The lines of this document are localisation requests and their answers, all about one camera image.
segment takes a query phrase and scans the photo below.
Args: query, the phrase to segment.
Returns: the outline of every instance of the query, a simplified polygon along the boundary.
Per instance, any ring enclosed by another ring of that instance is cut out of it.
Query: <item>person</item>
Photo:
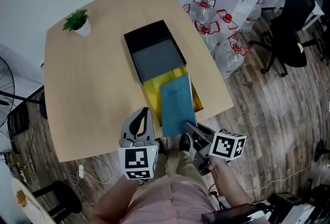
[[[95,205],[92,224],[203,223],[202,214],[218,210],[201,175],[192,164],[189,136],[181,136],[176,173],[167,174],[167,156],[161,141],[159,143],[154,177],[139,186],[138,180],[128,180],[122,176]],[[224,196],[231,207],[251,203],[224,159],[211,156],[208,169],[219,196]],[[268,221],[260,218],[254,223]]]

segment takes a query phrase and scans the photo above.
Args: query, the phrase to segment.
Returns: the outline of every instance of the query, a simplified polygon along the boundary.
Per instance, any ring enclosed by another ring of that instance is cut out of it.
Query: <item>power strip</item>
[[[79,169],[78,169],[78,177],[80,179],[83,179],[84,178],[84,164],[79,164]]]

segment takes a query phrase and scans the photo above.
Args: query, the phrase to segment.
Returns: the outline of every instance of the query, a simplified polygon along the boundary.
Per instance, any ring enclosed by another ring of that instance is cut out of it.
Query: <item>wooden floor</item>
[[[269,29],[270,19],[273,17],[275,14],[272,11],[264,11],[253,32],[242,35],[246,43],[251,39],[259,40],[261,33]],[[312,30],[313,26],[304,33],[299,32],[301,42],[311,39]],[[235,106],[203,122],[215,131],[225,128],[248,136],[243,156],[230,163],[245,190],[259,189],[271,181],[285,179],[306,168],[313,163],[318,140],[330,142],[329,118],[325,119],[324,115],[327,89],[330,89],[330,67],[320,61],[315,46],[305,48],[305,52],[308,65],[304,68],[287,67],[288,75],[282,78],[278,61],[275,61],[269,73],[260,73],[260,69],[268,64],[271,54],[255,45],[246,56],[244,65],[226,80]],[[76,175],[80,163],[84,163],[85,170],[104,182],[110,178],[109,170],[94,158],[59,163],[47,120],[40,116],[37,105],[27,105],[35,129],[31,156],[35,162],[36,175],[31,177],[32,188],[45,187],[55,180],[68,183],[82,201],[83,211],[70,215],[64,222],[87,223],[96,201],[121,176],[117,153],[98,156],[111,168],[112,181],[109,184],[102,185],[85,177],[74,186],[68,177],[70,174]],[[32,134],[33,129],[30,126],[29,130],[13,138],[25,157]],[[328,161],[329,156],[325,156],[320,163],[288,180],[270,184],[261,191],[250,191],[249,195],[254,201],[258,201],[268,198],[273,192],[288,191],[297,194],[306,185],[308,178],[314,179],[314,185],[330,184],[330,173],[326,168]],[[209,175],[206,181],[212,182]],[[51,195],[42,199],[48,209],[56,205]]]

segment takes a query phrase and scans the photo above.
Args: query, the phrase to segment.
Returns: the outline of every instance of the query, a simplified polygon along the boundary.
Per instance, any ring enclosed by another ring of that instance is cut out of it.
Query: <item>light wood tabletop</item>
[[[40,213],[42,214],[42,218],[38,217],[36,214],[33,214],[32,211],[28,209],[27,206],[23,207],[22,210],[24,211],[25,215],[28,217],[28,219],[34,223],[44,223],[44,224],[55,224],[56,222],[53,220],[53,218],[48,214],[48,212],[43,208],[43,206],[39,203],[39,201],[33,196],[33,194],[27,189],[27,187],[18,179],[13,178],[11,180],[11,186],[12,190],[14,192],[14,196],[16,197],[16,194],[18,191],[23,191],[24,195],[32,201],[34,205],[37,206],[37,208],[40,210]]]
[[[212,56],[177,0],[95,0],[82,8],[88,9],[90,35],[62,31],[64,20],[47,33],[45,100],[60,162],[116,151],[123,122],[149,106],[124,34],[159,20],[187,61],[204,108],[197,121],[233,106]],[[162,136],[156,124],[155,134]]]

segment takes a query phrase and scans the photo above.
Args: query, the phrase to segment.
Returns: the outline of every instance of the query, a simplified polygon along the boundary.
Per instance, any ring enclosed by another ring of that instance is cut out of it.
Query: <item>blue book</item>
[[[186,121],[196,124],[188,73],[160,87],[160,103],[164,137],[186,133]]]

